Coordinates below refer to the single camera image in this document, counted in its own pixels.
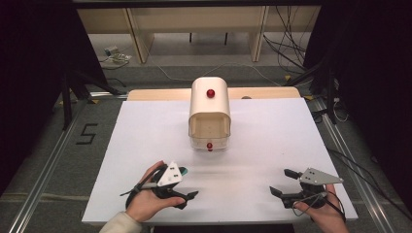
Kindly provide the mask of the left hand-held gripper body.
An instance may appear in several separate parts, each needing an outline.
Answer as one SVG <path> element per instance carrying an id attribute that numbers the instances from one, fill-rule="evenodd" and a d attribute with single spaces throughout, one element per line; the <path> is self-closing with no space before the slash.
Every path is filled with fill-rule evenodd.
<path id="1" fill-rule="evenodd" d="M 175 162 L 162 165 L 153 175 L 151 182 L 155 183 L 154 194 L 161 199 L 179 196 L 174 187 L 183 180 L 184 168 Z"/>

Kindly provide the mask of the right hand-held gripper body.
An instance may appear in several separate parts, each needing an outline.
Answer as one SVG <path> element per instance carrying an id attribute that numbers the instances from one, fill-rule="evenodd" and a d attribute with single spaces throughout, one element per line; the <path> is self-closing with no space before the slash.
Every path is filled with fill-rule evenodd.
<path id="1" fill-rule="evenodd" d="M 312 208 L 321 208 L 326 199 L 326 184 L 343 183 L 343 179 L 317 170 L 307 168 L 299 179 L 304 198 L 302 199 Z"/>

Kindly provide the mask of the cream bread box red knobs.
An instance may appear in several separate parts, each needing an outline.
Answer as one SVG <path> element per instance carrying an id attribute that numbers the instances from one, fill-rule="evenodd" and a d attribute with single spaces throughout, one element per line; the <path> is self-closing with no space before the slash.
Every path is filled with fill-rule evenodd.
<path id="1" fill-rule="evenodd" d="M 220 77 L 201 77 L 191 86 L 190 144 L 197 150 L 224 150 L 231 135 L 227 84 Z"/>

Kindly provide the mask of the person's left hand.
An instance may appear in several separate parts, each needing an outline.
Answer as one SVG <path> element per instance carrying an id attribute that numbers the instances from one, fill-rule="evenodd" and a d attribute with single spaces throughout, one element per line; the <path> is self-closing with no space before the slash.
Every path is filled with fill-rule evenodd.
<path id="1" fill-rule="evenodd" d="M 185 200 L 181 197 L 160 199 L 151 190 L 144 189 L 134 196 L 125 212 L 135 221 L 144 222 L 165 208 L 184 203 Z"/>

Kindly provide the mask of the person's right hand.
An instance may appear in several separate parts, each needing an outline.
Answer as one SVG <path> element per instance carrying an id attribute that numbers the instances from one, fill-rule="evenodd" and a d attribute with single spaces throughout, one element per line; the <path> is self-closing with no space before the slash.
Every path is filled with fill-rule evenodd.
<path id="1" fill-rule="evenodd" d="M 340 205 L 334 186 L 327 184 L 326 191 L 326 199 L 331 205 L 325 204 L 319 209 L 314 209 L 304 202 L 295 202 L 293 206 L 311 217 L 324 233 L 350 233 L 345 220 L 339 213 Z"/>

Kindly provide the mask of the white table sheet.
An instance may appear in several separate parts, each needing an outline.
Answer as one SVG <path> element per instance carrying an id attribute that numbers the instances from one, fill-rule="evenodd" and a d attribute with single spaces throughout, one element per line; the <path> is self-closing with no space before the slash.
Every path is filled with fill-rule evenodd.
<path id="1" fill-rule="evenodd" d="M 225 150 L 195 150 L 189 141 L 189 102 L 126 101 L 120 108 L 86 211 L 100 225 L 123 210 L 127 191 L 162 160 L 188 168 L 177 190 L 195 198 L 156 214 L 153 225 L 298 222 L 271 188 L 300 190 L 287 169 L 336 172 L 306 102 L 301 98 L 240 99 L 230 103 Z"/>

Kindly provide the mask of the wooden table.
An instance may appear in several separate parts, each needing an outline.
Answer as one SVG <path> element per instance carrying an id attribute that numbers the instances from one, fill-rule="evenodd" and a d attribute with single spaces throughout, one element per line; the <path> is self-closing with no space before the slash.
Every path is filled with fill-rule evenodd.
<path id="1" fill-rule="evenodd" d="M 134 89 L 128 93 L 127 101 L 189 100 L 190 95 L 190 88 Z M 295 87 L 291 86 L 230 87 L 228 97 L 230 99 L 299 98 L 300 94 Z"/>

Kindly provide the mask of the black metal stand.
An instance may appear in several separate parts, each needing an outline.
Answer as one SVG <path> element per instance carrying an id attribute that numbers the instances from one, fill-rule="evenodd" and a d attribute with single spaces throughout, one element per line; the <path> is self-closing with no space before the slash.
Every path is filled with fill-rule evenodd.
<path id="1" fill-rule="evenodd" d="M 66 71 L 61 78 L 61 96 L 63 101 L 64 110 L 64 124 L 63 129 L 66 130 L 72 119 L 72 103 L 70 93 L 73 92 L 79 100 L 87 100 L 91 94 L 86 88 L 87 83 L 91 83 L 112 95 L 121 96 L 125 95 L 124 91 L 115 89 L 107 84 L 107 82 L 99 81 L 96 78 L 88 75 L 85 72 L 79 70 Z"/>
<path id="2" fill-rule="evenodd" d="M 320 111 L 320 114 L 326 114 L 330 121 L 335 124 L 336 117 L 334 116 L 334 71 L 332 67 L 332 57 L 325 55 L 321 61 L 312 68 L 299 75 L 297 78 L 287 81 L 286 86 L 295 86 L 306 79 L 312 77 L 310 87 L 312 94 L 320 94 L 323 90 L 326 91 L 326 107 Z"/>

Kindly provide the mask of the dark curtain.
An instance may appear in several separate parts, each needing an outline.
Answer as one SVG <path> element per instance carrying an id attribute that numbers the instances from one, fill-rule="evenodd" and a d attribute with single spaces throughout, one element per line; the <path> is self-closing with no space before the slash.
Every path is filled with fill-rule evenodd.
<path id="1" fill-rule="evenodd" d="M 106 82 L 73 0 L 0 0 L 0 195 L 79 73 Z"/>
<path id="2" fill-rule="evenodd" d="M 412 0 L 324 0 L 304 66 L 334 55 L 338 92 L 396 193 L 412 212 Z"/>

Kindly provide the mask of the white power adapter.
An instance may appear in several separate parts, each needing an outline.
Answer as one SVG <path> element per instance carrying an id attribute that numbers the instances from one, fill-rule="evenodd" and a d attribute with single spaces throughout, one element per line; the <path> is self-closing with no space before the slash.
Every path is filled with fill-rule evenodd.
<path id="1" fill-rule="evenodd" d="M 118 47 L 111 46 L 104 49 L 105 58 L 99 61 L 104 70 L 117 70 L 129 64 L 131 55 L 122 53 Z"/>

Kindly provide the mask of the light wooden desk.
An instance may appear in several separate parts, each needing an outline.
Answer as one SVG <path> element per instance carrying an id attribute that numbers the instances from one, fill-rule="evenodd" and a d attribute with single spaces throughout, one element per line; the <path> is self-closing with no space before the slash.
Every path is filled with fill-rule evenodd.
<path id="1" fill-rule="evenodd" d="M 251 58 L 260 57 L 265 32 L 313 30 L 319 6 L 114 8 L 78 10 L 89 34 L 128 34 L 137 60 L 147 61 L 156 33 L 246 33 Z"/>

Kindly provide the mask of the metal floor rail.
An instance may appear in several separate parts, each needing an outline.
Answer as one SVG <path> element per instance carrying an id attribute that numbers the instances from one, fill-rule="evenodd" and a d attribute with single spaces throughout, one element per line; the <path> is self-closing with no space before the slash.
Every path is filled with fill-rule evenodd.
<path id="1" fill-rule="evenodd" d="M 48 186 L 52 174 L 57 166 L 57 163 L 67 147 L 69 139 L 78 123 L 80 113 L 86 106 L 86 100 L 80 100 L 73 107 L 74 113 L 70 122 L 58 131 L 58 135 L 54 138 L 54 143 L 50 141 L 52 150 L 45 154 L 44 161 L 39 166 L 38 174 L 34 174 L 34 169 L 28 167 L 25 162 L 22 168 L 18 171 L 18 175 L 22 178 L 30 180 L 30 184 L 26 192 L 10 192 L 7 191 L 2 195 L 2 199 L 6 203 L 18 203 L 17 213 L 14 215 L 13 221 L 8 227 L 6 233 L 23 233 L 28 225 L 36 207 L 40 203 L 42 195 Z"/>
<path id="2" fill-rule="evenodd" d="M 395 227 L 391 223 L 388 213 L 381 203 L 381 200 L 387 201 L 387 195 L 383 192 L 380 184 L 378 184 L 372 174 L 356 160 L 338 124 L 333 124 L 326 114 L 320 114 L 320 111 L 326 107 L 323 100 L 316 99 L 312 105 L 314 110 L 322 117 L 322 124 L 326 128 L 327 135 L 333 141 L 333 149 L 327 147 L 327 151 L 347 168 L 351 181 L 357 188 L 362 203 L 369 212 L 378 232 L 395 233 Z"/>

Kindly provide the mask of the short metal rail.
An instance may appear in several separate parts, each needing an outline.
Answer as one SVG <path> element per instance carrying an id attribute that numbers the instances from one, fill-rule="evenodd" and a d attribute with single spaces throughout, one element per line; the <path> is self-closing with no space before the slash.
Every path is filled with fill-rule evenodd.
<path id="1" fill-rule="evenodd" d="M 91 92 L 90 93 L 90 98 L 92 99 L 107 99 L 107 98 L 115 98 L 115 99 L 127 99 L 128 94 L 112 94 L 110 92 L 106 91 L 97 91 L 97 92 Z"/>

